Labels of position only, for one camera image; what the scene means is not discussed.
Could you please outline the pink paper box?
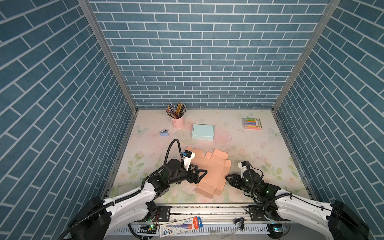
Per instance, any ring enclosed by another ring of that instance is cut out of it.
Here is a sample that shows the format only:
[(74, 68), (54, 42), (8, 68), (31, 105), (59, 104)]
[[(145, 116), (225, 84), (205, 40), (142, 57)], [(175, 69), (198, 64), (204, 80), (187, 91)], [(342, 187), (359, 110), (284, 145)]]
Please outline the pink paper box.
[(207, 174), (197, 185), (197, 193), (213, 198), (219, 196), (225, 187), (226, 176), (229, 175), (232, 162), (229, 160), (229, 154), (215, 149), (213, 153), (204, 153), (200, 149), (193, 149), (188, 146), (186, 150), (195, 153), (192, 164), (199, 166), (199, 169), (207, 170)]

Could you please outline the light blue paper box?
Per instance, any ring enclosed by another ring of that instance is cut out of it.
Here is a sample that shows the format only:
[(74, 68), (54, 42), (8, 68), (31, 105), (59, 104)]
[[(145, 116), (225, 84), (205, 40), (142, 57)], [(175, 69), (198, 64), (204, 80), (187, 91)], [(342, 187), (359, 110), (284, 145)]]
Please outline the light blue paper box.
[(193, 124), (192, 139), (202, 141), (213, 141), (215, 126)]

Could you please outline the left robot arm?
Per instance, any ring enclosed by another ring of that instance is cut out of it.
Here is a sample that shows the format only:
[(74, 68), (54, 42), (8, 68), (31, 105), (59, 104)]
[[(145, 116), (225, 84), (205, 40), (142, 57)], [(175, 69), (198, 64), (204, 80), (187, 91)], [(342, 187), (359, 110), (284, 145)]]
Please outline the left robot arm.
[(172, 159), (145, 177), (134, 190), (110, 199), (92, 198), (58, 238), (64, 240), (70, 235), (72, 240), (102, 240), (125, 225), (151, 220), (157, 210), (154, 200), (164, 195), (171, 184), (182, 181), (197, 184), (207, 173), (197, 165), (185, 169), (183, 161)]

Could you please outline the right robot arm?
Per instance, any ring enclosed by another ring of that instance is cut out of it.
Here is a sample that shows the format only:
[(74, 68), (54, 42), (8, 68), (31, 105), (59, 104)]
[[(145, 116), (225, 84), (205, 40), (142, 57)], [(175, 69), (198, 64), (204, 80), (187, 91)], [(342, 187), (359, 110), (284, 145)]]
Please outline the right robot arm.
[(323, 203), (289, 193), (266, 183), (254, 170), (226, 176), (227, 182), (252, 198), (246, 210), (269, 221), (293, 221), (323, 234), (330, 240), (367, 240), (369, 226), (345, 203)]

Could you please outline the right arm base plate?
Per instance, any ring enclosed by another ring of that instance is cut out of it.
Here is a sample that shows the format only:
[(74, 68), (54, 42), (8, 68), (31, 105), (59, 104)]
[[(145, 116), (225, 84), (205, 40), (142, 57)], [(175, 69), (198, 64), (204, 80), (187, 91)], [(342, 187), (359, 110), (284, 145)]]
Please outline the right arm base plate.
[(245, 211), (250, 215), (251, 221), (264, 221), (264, 222), (290, 222), (279, 216), (275, 207), (262, 207), (258, 205), (249, 205), (245, 207)]

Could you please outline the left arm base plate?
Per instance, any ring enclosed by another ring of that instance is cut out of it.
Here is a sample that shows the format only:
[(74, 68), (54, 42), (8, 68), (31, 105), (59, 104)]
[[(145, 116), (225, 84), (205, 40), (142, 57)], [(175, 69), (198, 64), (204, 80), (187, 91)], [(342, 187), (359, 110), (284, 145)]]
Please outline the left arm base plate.
[(157, 206), (156, 210), (150, 211), (142, 220), (136, 223), (165, 223), (170, 221), (171, 206)]

